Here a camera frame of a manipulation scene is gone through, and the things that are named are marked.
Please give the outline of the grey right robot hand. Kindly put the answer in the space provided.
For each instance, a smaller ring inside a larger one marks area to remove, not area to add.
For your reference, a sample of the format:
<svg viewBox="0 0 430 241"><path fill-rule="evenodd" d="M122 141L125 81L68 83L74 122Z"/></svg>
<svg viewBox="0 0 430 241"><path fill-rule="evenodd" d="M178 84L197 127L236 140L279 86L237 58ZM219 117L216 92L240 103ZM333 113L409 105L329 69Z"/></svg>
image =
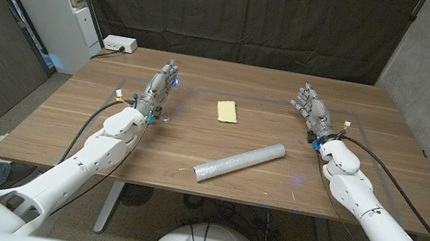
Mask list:
<svg viewBox="0 0 430 241"><path fill-rule="evenodd" d="M309 143L321 145L333 140L336 132L332 128L331 114L311 83L299 88L297 99L290 104L305 119Z"/></svg>

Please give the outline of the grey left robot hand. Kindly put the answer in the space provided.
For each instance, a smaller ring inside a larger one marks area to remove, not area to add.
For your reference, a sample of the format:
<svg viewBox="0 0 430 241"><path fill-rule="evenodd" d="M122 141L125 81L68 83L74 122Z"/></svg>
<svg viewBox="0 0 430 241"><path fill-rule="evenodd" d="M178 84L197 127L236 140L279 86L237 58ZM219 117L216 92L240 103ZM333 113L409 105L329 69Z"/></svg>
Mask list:
<svg viewBox="0 0 430 241"><path fill-rule="evenodd" d="M168 94L179 84L179 68L171 59L161 71L153 76L152 80L145 86L142 96L136 101L135 108L142 113L147 120L150 117L158 118L162 106L165 104Z"/></svg>

